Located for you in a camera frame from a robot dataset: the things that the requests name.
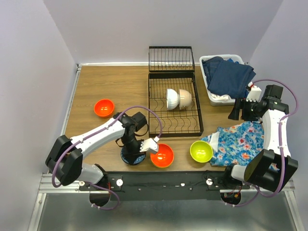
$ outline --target wooden floor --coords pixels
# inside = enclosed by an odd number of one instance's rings
[[[228,120],[232,106],[210,105],[199,66],[196,66],[196,83],[204,124],[201,137],[216,132],[217,127],[230,127],[240,123]],[[104,98],[111,99],[115,103],[114,113],[133,105],[148,107],[148,67],[83,66],[66,128],[67,137],[83,134],[108,120],[96,116],[93,111],[95,103]],[[143,109],[132,109],[128,115],[138,111],[148,116]],[[139,133],[143,134],[145,131],[146,128],[143,128]],[[212,167],[209,163],[197,163],[191,158],[190,145],[201,137],[162,138],[160,143],[168,144],[175,155],[173,164],[165,169],[156,168],[149,156],[137,166],[126,165],[121,160],[120,148],[114,141],[90,154],[85,162],[99,164],[107,171],[224,170],[223,167]]]

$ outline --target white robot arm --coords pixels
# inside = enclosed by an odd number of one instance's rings
[[[89,165],[82,163],[90,153],[94,152],[99,147],[110,141],[117,141],[121,139],[123,149],[121,158],[127,164],[135,165],[145,158],[147,153],[158,152],[158,138],[149,138],[147,140],[137,140],[135,132],[147,124],[146,118],[140,112],[133,116],[123,114],[118,121],[114,118],[108,120],[105,124],[88,131],[82,135],[74,136],[68,139],[65,135],[59,137],[50,154],[46,159],[46,165],[53,171],[59,156],[64,150],[80,141],[59,165],[56,177],[62,185],[68,185],[75,180],[98,183],[104,177],[104,170],[99,165]]]
[[[261,100],[261,89],[248,85],[250,92],[246,99],[237,99],[229,119],[239,118],[239,109],[242,109],[242,119],[257,121],[261,119],[264,129],[263,150],[247,165],[233,165],[226,168],[231,179],[249,182],[274,192],[277,189],[281,174],[281,152],[279,137],[282,139],[283,154],[285,158],[285,175],[282,187],[287,183],[298,167],[298,162],[291,158],[286,136],[287,118],[281,119],[289,113],[288,105],[281,103],[282,87],[268,85]],[[279,123],[282,123],[279,134]],[[276,164],[277,170],[270,165]]]

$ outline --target white plastic basket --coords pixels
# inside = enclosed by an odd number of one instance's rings
[[[207,91],[207,95],[210,99],[210,104],[212,106],[234,105],[235,100],[215,100],[215,99],[213,99],[212,96],[211,96],[211,92],[207,89],[206,75],[204,73],[204,69],[203,69],[203,66],[202,66],[202,60],[206,61],[206,60],[209,60],[209,59],[214,58],[216,56],[219,56],[219,57],[223,58],[224,60],[232,59],[234,62],[239,62],[240,64],[244,64],[244,62],[243,62],[242,58],[240,56],[236,55],[236,54],[208,55],[208,56],[201,56],[201,58],[199,59],[200,67],[201,67],[201,71],[202,71],[202,76],[203,76],[203,80],[204,80],[206,91]]]

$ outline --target red bowl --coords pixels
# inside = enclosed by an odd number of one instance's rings
[[[108,117],[115,109],[115,104],[109,99],[99,100],[94,106],[94,112],[100,117]]]
[[[158,144],[158,152],[151,153],[151,161],[156,167],[169,167],[174,160],[173,150],[164,143]]]

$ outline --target floral fabric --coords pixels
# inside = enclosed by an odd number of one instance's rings
[[[263,149],[264,131],[259,123],[244,122],[230,128],[218,127],[217,131],[218,151],[214,151],[211,165],[227,166],[235,163],[246,166]],[[211,135],[201,140],[209,143]]]

